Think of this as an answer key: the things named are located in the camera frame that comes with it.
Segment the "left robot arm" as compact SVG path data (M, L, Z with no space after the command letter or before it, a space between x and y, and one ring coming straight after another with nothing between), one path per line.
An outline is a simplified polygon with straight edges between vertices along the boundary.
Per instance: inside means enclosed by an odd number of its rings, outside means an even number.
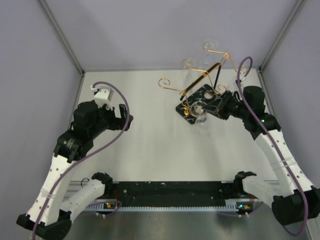
M119 105L120 117L107 104L98 106L94 100L82 102L73 112L70 128L58 139L51 166L40 193L27 213L16 223L44 240L62 240L73 221L93 201L109 198L114 191L113 179L103 172L93 174L89 182L65 200L76 167L89 158L94 140L106 130L123 133L130 127L133 116L128 103Z

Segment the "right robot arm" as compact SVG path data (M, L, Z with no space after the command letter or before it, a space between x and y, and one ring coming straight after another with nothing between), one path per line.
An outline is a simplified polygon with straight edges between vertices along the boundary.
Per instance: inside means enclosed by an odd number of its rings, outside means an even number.
M233 192L239 198L251 194L268 205L283 226L317 218L320 214L320 190L306 177L285 142L277 119L265 111L265 93L258 86L243 89L241 100L226 91L210 99L203 108L213 116L241 119L244 128L265 154L278 185L259 180L251 171L238 172Z

